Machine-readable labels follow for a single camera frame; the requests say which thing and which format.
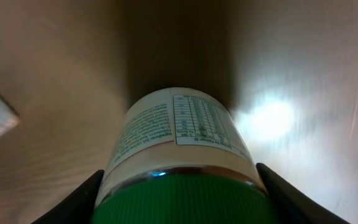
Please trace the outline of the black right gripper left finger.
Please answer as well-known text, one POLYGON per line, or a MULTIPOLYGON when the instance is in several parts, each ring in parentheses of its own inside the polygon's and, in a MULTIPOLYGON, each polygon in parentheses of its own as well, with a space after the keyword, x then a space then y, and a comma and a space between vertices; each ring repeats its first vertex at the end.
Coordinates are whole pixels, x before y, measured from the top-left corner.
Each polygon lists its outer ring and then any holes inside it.
POLYGON ((103 170, 97 170, 69 196, 32 224, 89 224, 103 175, 103 170))

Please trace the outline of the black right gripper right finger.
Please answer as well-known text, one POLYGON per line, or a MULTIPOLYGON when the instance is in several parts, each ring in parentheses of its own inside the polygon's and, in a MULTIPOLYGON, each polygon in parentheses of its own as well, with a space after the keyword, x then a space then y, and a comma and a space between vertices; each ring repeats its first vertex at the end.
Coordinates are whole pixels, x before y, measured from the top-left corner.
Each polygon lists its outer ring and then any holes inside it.
POLYGON ((256 164, 282 223, 349 224, 320 206, 263 163, 256 164))

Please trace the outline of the green-lidded white jar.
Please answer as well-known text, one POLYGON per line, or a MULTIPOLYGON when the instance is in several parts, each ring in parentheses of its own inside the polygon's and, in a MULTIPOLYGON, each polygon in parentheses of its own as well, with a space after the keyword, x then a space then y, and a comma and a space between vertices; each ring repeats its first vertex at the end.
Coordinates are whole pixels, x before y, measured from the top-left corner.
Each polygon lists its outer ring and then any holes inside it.
POLYGON ((191 88, 166 88, 126 113, 92 223, 278 223, 231 115, 191 88))

